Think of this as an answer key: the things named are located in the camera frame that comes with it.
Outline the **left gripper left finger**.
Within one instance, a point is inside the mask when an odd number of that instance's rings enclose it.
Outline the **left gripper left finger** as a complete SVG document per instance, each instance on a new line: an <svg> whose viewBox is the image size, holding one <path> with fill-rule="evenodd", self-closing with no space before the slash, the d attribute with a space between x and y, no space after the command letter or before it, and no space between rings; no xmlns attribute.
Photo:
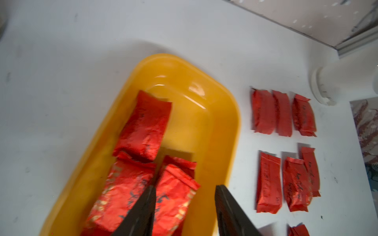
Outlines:
<svg viewBox="0 0 378 236"><path fill-rule="evenodd" d="M156 188L148 186L112 236L151 236L156 208Z"/></svg>

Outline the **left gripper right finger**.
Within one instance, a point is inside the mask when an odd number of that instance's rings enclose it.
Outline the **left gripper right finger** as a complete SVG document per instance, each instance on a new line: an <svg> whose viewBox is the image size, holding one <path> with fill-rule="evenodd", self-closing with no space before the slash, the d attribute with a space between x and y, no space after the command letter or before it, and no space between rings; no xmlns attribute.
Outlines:
<svg viewBox="0 0 378 236"><path fill-rule="evenodd" d="M261 236L225 185L217 185L215 205L220 236Z"/></svg>

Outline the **red tea bag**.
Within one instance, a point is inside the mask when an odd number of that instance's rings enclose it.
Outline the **red tea bag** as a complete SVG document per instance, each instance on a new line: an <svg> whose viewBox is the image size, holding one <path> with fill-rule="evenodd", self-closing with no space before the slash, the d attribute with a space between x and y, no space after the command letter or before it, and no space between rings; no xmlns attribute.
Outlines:
<svg viewBox="0 0 378 236"><path fill-rule="evenodd" d="M253 130L270 135L276 128L275 101L271 92L255 89L251 96Z"/></svg>
<svg viewBox="0 0 378 236"><path fill-rule="evenodd" d="M296 94L292 104L292 117L295 130L302 136L316 137L317 131L313 109L310 99Z"/></svg>
<svg viewBox="0 0 378 236"><path fill-rule="evenodd" d="M157 164L134 160L125 152L117 158L105 187L84 224L82 236L110 236L152 182Z"/></svg>
<svg viewBox="0 0 378 236"><path fill-rule="evenodd" d="M275 101L276 111L276 132L279 136L291 137L292 136L292 123L290 113L290 101L286 93L279 91L272 91Z"/></svg>
<svg viewBox="0 0 378 236"><path fill-rule="evenodd" d="M300 224L295 227L289 227L288 236L310 236L310 234L306 226L304 224Z"/></svg>
<svg viewBox="0 0 378 236"><path fill-rule="evenodd" d="M281 159L260 153L260 168L257 187L257 213L276 214L282 207Z"/></svg>
<svg viewBox="0 0 378 236"><path fill-rule="evenodd" d="M179 167L168 164L156 184L156 208L152 235L172 236L185 220L189 205L200 188Z"/></svg>
<svg viewBox="0 0 378 236"><path fill-rule="evenodd" d="M197 167L196 162L191 162L179 157L174 157L170 155L166 155L162 161L161 170L169 164L173 164L180 168L182 171L184 171L187 175L189 175L191 178L195 178L195 170Z"/></svg>
<svg viewBox="0 0 378 236"><path fill-rule="evenodd" d="M160 149L166 131L172 102L153 97L140 90L136 106L121 131L113 150L115 157L121 152L145 162L153 162Z"/></svg>
<svg viewBox="0 0 378 236"><path fill-rule="evenodd" d="M304 160L287 157L283 167L284 198L290 212L308 212L313 198L311 178Z"/></svg>
<svg viewBox="0 0 378 236"><path fill-rule="evenodd" d="M315 149L312 147L301 147L300 151L302 159L305 162L306 169L310 176L313 196L320 197L320 175L317 160L315 157Z"/></svg>

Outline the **yellow plastic storage box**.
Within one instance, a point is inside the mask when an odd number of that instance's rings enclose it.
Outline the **yellow plastic storage box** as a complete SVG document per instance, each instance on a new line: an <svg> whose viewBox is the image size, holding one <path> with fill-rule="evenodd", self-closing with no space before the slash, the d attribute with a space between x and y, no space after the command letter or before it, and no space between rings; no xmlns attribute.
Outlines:
<svg viewBox="0 0 378 236"><path fill-rule="evenodd" d="M157 161L176 155L197 162L200 189L189 206L183 235L217 234L215 187L229 182L241 128L238 104L229 90L189 62L155 54L140 61L126 80L47 216L42 236L81 233L115 162L113 149L140 90L172 102Z"/></svg>

